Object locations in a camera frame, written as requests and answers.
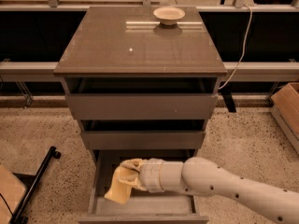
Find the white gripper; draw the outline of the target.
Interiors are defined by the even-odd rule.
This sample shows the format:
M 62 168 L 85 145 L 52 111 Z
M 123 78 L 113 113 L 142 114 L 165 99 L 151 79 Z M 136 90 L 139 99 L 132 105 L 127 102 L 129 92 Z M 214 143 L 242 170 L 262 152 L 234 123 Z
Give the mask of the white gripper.
M 161 159 L 130 159 L 121 162 L 121 166 L 139 173 L 125 174 L 119 181 L 133 189 L 148 191 L 150 193 L 163 192 L 160 183 L 160 170 L 164 163 Z

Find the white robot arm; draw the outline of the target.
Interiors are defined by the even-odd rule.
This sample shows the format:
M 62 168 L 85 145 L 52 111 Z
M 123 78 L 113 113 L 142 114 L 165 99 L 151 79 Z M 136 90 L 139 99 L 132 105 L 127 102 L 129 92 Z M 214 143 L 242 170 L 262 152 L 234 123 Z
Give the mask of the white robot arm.
M 151 193 L 220 195 L 277 224 L 299 224 L 299 193 L 234 175 L 204 158 L 132 159 L 123 161 L 120 170 L 118 180 L 134 189 Z

